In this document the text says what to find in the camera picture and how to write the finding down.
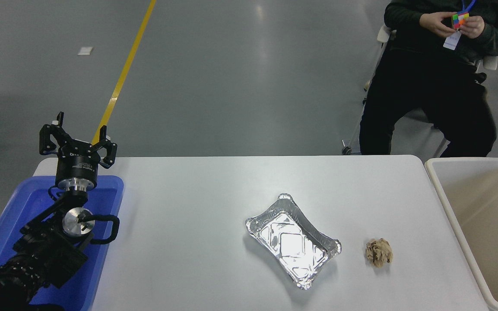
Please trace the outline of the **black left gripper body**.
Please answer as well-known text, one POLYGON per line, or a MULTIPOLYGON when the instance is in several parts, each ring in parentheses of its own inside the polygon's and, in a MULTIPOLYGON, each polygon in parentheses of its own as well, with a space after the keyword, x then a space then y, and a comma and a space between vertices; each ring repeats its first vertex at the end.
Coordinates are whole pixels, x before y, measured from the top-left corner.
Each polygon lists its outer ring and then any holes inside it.
POLYGON ((58 151, 56 182, 71 178, 96 182, 100 155, 90 150, 90 144, 80 140, 67 140, 58 151))

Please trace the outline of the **person's right hand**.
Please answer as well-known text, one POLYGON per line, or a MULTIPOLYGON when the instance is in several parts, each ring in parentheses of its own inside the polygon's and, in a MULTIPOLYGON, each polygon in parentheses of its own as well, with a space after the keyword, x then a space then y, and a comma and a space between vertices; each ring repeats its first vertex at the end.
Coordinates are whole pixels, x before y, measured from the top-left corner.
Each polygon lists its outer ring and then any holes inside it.
POLYGON ((446 26, 443 21, 447 18, 452 18, 456 12, 434 12, 425 13, 420 16, 419 25, 434 33, 437 37, 448 38, 452 34, 456 33, 454 28, 446 26))

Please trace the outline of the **person's left hand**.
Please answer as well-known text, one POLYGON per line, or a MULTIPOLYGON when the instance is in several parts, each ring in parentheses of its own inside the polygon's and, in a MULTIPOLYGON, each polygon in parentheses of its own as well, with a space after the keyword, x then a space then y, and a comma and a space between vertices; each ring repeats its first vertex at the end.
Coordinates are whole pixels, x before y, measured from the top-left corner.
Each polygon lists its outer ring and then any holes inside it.
POLYGON ((460 26, 460 32, 462 35, 470 38, 478 38, 485 29, 485 21, 482 16, 470 16, 464 22, 464 25, 460 26))

